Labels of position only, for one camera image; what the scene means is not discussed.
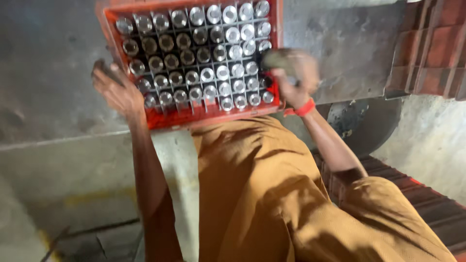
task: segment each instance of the man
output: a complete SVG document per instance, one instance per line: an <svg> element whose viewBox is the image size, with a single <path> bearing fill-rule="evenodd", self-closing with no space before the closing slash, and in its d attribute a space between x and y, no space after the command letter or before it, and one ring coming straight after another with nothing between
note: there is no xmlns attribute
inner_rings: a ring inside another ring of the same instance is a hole
<svg viewBox="0 0 466 262"><path fill-rule="evenodd" d="M314 110L316 62L291 50L301 80L272 70L281 97L301 116L321 156L346 187L335 207L309 149L277 120L255 117L192 130L199 156L201 261L455 261L390 181L368 177ZM137 200L147 261L182 261L170 193L147 128L144 98L116 64L93 83L122 114L133 141Z"/></svg>

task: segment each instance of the grimy hand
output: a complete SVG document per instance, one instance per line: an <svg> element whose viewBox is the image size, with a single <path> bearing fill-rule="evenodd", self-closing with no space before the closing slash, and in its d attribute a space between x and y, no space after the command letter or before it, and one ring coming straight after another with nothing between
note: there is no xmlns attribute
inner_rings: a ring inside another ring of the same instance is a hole
<svg viewBox="0 0 466 262"><path fill-rule="evenodd" d="M289 83L288 77L283 69L272 69L271 73L276 77L280 87L280 95L293 108L304 106L315 93L319 84L319 69L317 61L303 51L290 49L286 54L294 65L297 77L300 80L298 86Z"/></svg>
<svg viewBox="0 0 466 262"><path fill-rule="evenodd" d="M104 61L98 60L92 70L94 88L105 98L109 106L131 121L145 114L144 97L117 64L110 65L111 74L122 84L115 82L104 70Z"/></svg>

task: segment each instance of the shiny metal part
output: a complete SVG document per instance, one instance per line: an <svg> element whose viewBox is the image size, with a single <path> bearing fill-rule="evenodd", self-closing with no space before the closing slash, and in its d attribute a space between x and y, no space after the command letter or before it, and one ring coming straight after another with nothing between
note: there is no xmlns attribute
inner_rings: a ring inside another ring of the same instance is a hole
<svg viewBox="0 0 466 262"><path fill-rule="evenodd" d="M256 51L256 41L249 40L243 43L243 54L245 56L251 56Z"/></svg>
<svg viewBox="0 0 466 262"><path fill-rule="evenodd" d="M270 11L270 5L266 0L261 0L257 2L255 8L254 8L254 13L256 14L257 18L262 18L268 15L268 12Z"/></svg>
<svg viewBox="0 0 466 262"><path fill-rule="evenodd" d="M164 62L165 62L165 66L169 70L176 69L179 66L178 57L176 57L176 55L174 54L167 55L164 59Z"/></svg>
<svg viewBox="0 0 466 262"><path fill-rule="evenodd" d="M115 25L120 34L131 34L134 31L133 20L127 17L119 17Z"/></svg>
<svg viewBox="0 0 466 262"><path fill-rule="evenodd" d="M214 43L221 43L225 38L225 34L223 33L223 28L220 26L214 26L210 29L210 40Z"/></svg>
<svg viewBox="0 0 466 262"><path fill-rule="evenodd" d="M183 28L188 23L184 10L175 10L171 13L171 22L176 28Z"/></svg>
<svg viewBox="0 0 466 262"><path fill-rule="evenodd" d="M180 58L183 65L192 65L196 61L194 53L189 49L181 51Z"/></svg>
<svg viewBox="0 0 466 262"><path fill-rule="evenodd" d="M186 73L186 84L194 85L199 82L199 74L196 71L189 71Z"/></svg>
<svg viewBox="0 0 466 262"><path fill-rule="evenodd" d="M198 49L197 58L199 63L207 63L210 61L210 50L207 47Z"/></svg>
<svg viewBox="0 0 466 262"><path fill-rule="evenodd" d="M251 20L254 16L254 8L251 3L244 3L240 7L239 17L241 21Z"/></svg>
<svg viewBox="0 0 466 262"><path fill-rule="evenodd" d="M170 21L168 20L168 17L160 13L154 14L152 22L154 23L154 27L157 31L165 31L170 26Z"/></svg>
<svg viewBox="0 0 466 262"><path fill-rule="evenodd" d="M231 27L226 31L225 38L229 43L237 44L240 42L240 31L235 27Z"/></svg>
<svg viewBox="0 0 466 262"><path fill-rule="evenodd" d="M241 39L244 41L251 40L254 38L254 26L246 24L241 27Z"/></svg>
<svg viewBox="0 0 466 262"><path fill-rule="evenodd" d="M216 61L223 61L226 59L226 49L224 46L218 45L213 50L213 57Z"/></svg>
<svg viewBox="0 0 466 262"><path fill-rule="evenodd" d="M202 8L193 7L189 12L189 20L191 20L192 25L202 25L206 20L206 16L204 15L204 11L202 11Z"/></svg>
<svg viewBox="0 0 466 262"><path fill-rule="evenodd" d="M230 50L228 51L228 55L230 55L231 59L241 59L243 56L243 49L239 45L234 45L230 47Z"/></svg>
<svg viewBox="0 0 466 262"><path fill-rule="evenodd" d="M201 71L201 81L203 83L213 81L214 77L215 77L215 74L214 74L212 68L207 67L207 68L202 69L202 71Z"/></svg>
<svg viewBox="0 0 466 262"><path fill-rule="evenodd" d="M236 11L236 7L227 6L225 9L223 9L223 21L226 24L232 24L236 22L237 17L238 17L238 11Z"/></svg>
<svg viewBox="0 0 466 262"><path fill-rule="evenodd" d="M217 78L219 80L225 81L228 79L230 76L230 71L228 70L228 67L221 65L217 68Z"/></svg>
<svg viewBox="0 0 466 262"><path fill-rule="evenodd" d="M158 45L160 46L160 49L162 49L162 51L170 52L173 50L175 42L173 42L173 38L171 37L171 35L164 34L159 37Z"/></svg>
<svg viewBox="0 0 466 262"><path fill-rule="evenodd" d="M162 58L158 56L152 56L149 58L149 68L154 72L158 73L164 69L164 62L162 61Z"/></svg>
<svg viewBox="0 0 466 262"><path fill-rule="evenodd" d="M130 71L135 75L142 75L145 72L144 63L139 59L130 62Z"/></svg>
<svg viewBox="0 0 466 262"><path fill-rule="evenodd" d="M131 38L123 41L123 51L129 56L135 56L139 53L137 42Z"/></svg>
<svg viewBox="0 0 466 262"><path fill-rule="evenodd" d="M222 17L222 12L220 11L220 7L217 5L212 5L207 9L207 20L211 24L216 24L220 22Z"/></svg>

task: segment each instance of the machined metal component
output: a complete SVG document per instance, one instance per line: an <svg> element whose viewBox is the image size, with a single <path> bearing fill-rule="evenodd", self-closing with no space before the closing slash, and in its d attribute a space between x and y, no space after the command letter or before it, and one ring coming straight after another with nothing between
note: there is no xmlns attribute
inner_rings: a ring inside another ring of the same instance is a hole
<svg viewBox="0 0 466 262"><path fill-rule="evenodd" d="M241 49L239 45L234 45L230 47L228 54L230 55L231 59L241 59L241 57L243 56L243 49Z"/></svg>
<svg viewBox="0 0 466 262"><path fill-rule="evenodd" d="M183 50L180 54L180 57L181 57L181 63L183 65L192 65L194 64L196 60L194 58L194 53L189 49Z"/></svg>
<svg viewBox="0 0 466 262"><path fill-rule="evenodd" d="M147 34L152 31L153 25L151 19L147 15L139 15L135 17L137 30L142 34Z"/></svg>
<svg viewBox="0 0 466 262"><path fill-rule="evenodd" d="M228 82L223 82L219 86L219 95L227 97L232 94L232 87Z"/></svg>
<svg viewBox="0 0 466 262"><path fill-rule="evenodd" d="M207 47L201 47L198 49L197 58L199 63L207 63L210 61L210 50Z"/></svg>
<svg viewBox="0 0 466 262"><path fill-rule="evenodd" d="M199 82L199 74L196 71L186 73L186 84L194 85Z"/></svg>
<svg viewBox="0 0 466 262"><path fill-rule="evenodd" d="M139 53L137 42L131 38L123 41L123 51L129 56L135 56Z"/></svg>
<svg viewBox="0 0 466 262"><path fill-rule="evenodd" d="M222 17L222 12L220 11L220 7L217 5L212 5L207 9L207 20L211 24L216 24L220 22Z"/></svg>
<svg viewBox="0 0 466 262"><path fill-rule="evenodd" d="M189 20L191 20L191 24L195 26L200 26L206 20L206 16L204 15L204 11L202 11L199 7L193 7L189 12Z"/></svg>
<svg viewBox="0 0 466 262"><path fill-rule="evenodd" d="M154 77L155 89L161 90L168 87L168 79L164 75L156 75Z"/></svg>
<svg viewBox="0 0 466 262"><path fill-rule="evenodd" d="M224 46L218 45L213 50L213 57L216 61L223 61L226 59L226 49Z"/></svg>
<svg viewBox="0 0 466 262"><path fill-rule="evenodd" d="M171 37L171 35L164 34L159 37L158 45L160 46L160 49L162 49L162 51L170 52L173 50L175 42L173 42L173 38Z"/></svg>
<svg viewBox="0 0 466 262"><path fill-rule="evenodd" d="M222 106L222 109L224 111L230 111L231 109L233 109L233 101L231 98L229 97L225 97L222 99L222 102L220 103L220 105Z"/></svg>
<svg viewBox="0 0 466 262"><path fill-rule="evenodd" d="M234 23L237 17L238 17L238 11L236 11L236 7L227 6L225 9L223 9L223 21L226 24Z"/></svg>
<svg viewBox="0 0 466 262"><path fill-rule="evenodd" d="M244 3L240 7L239 17L241 21L251 20L254 16L254 8L251 3Z"/></svg>
<svg viewBox="0 0 466 262"><path fill-rule="evenodd" d="M176 69L179 66L178 57L176 57L174 54L167 55L164 59L164 62L165 66L170 70Z"/></svg>
<svg viewBox="0 0 466 262"><path fill-rule="evenodd" d="M135 75L142 75L145 72L144 63L139 59L130 62L130 71Z"/></svg>
<svg viewBox="0 0 466 262"><path fill-rule="evenodd" d="M210 29L210 40L214 43L221 43L225 38L225 34L223 33L223 29L220 26L214 26Z"/></svg>
<svg viewBox="0 0 466 262"><path fill-rule="evenodd" d="M244 41L251 40L254 38L254 26L246 24L241 27L241 39Z"/></svg>
<svg viewBox="0 0 466 262"><path fill-rule="evenodd" d="M256 34L258 37L268 36L271 30L272 26L269 22L262 22L257 26Z"/></svg>
<svg viewBox="0 0 466 262"><path fill-rule="evenodd" d="M131 34L134 31L133 21L127 17L119 17L115 25L120 34Z"/></svg>
<svg viewBox="0 0 466 262"><path fill-rule="evenodd" d="M192 34L194 42L198 45L203 45L207 42L208 33L205 28L196 28Z"/></svg>
<svg viewBox="0 0 466 262"><path fill-rule="evenodd" d="M183 10L175 10L171 13L171 22L176 28L183 28L188 23L188 18Z"/></svg>
<svg viewBox="0 0 466 262"><path fill-rule="evenodd" d="M154 14L152 22L154 23L155 29L158 31L165 31L170 26L170 21L168 20L168 17L160 13Z"/></svg>
<svg viewBox="0 0 466 262"><path fill-rule="evenodd" d="M270 4L266 0L261 0L257 2L254 12L256 17L261 18L265 17L270 11Z"/></svg>
<svg viewBox="0 0 466 262"><path fill-rule="evenodd" d="M225 37L228 42L237 44L240 42L240 31L235 27L231 27L226 31Z"/></svg>
<svg viewBox="0 0 466 262"><path fill-rule="evenodd" d="M178 71L173 71L168 75L168 80L173 86L179 86L183 84L183 75Z"/></svg>
<svg viewBox="0 0 466 262"><path fill-rule="evenodd" d="M243 54L245 56L253 55L256 51L256 41L249 40L243 43Z"/></svg>
<svg viewBox="0 0 466 262"><path fill-rule="evenodd" d="M260 104L259 94L250 94L249 95L249 104L251 106L258 106Z"/></svg>
<svg viewBox="0 0 466 262"><path fill-rule="evenodd" d="M229 75L230 75L230 71L228 70L228 67L224 65L217 67L217 78L219 80L225 81L228 79Z"/></svg>
<svg viewBox="0 0 466 262"><path fill-rule="evenodd" d="M162 71L162 69L164 68L164 62L162 61L162 58L158 56L152 56L151 58L149 58L149 68L154 73Z"/></svg>
<svg viewBox="0 0 466 262"><path fill-rule="evenodd" d="M202 69L202 71L201 71L201 80L202 80L203 83L213 81L214 77L215 77L215 74L214 74L212 68L207 67L207 68Z"/></svg>

